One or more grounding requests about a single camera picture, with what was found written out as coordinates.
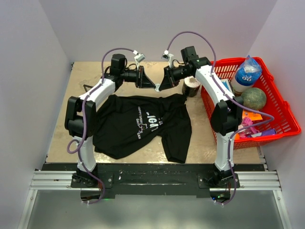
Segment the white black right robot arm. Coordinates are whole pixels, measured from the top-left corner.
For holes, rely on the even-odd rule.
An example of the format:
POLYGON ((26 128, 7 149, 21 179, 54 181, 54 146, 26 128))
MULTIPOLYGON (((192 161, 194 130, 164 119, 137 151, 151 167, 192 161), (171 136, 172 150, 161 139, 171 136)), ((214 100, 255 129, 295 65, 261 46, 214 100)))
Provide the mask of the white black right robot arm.
POLYGON ((178 85, 181 79, 192 76, 204 87, 210 96, 214 108, 210 124, 216 133, 216 160, 214 168, 203 177, 209 187, 224 187, 234 174, 233 133, 242 122, 243 99, 230 92, 217 74, 212 70, 212 63, 206 57, 199 57, 193 46, 181 50, 183 64, 177 67, 173 64, 173 55, 165 50, 162 58, 168 61, 164 68, 164 78, 157 87, 158 91, 178 85))

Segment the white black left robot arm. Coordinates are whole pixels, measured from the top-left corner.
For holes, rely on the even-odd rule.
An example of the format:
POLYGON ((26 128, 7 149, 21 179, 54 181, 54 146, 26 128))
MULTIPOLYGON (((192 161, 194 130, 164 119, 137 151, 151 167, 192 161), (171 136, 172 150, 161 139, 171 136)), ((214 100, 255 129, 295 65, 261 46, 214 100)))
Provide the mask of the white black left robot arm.
POLYGON ((134 69, 127 66, 123 54, 114 54, 111 64, 102 68, 102 76, 95 86, 78 97, 70 97, 67 103, 64 127, 72 136, 71 143, 76 143, 74 150, 67 146, 69 154, 78 155, 77 171, 72 179, 87 187, 102 187, 98 178, 96 160, 93 153, 93 134, 97 124, 97 107, 112 93, 116 92, 123 82, 134 83, 137 88, 155 88, 155 84, 146 76, 140 65, 144 54, 133 52, 134 69))

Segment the black printed t-shirt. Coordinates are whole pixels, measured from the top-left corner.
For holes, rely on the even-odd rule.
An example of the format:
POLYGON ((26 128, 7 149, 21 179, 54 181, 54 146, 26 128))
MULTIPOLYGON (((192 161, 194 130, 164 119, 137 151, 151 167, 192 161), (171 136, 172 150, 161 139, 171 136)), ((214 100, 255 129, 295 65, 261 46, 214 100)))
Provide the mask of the black printed t-shirt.
POLYGON ((183 94, 158 98, 110 95, 97 111, 95 152, 121 159, 159 136, 167 160, 184 164, 192 136, 186 100, 183 94))

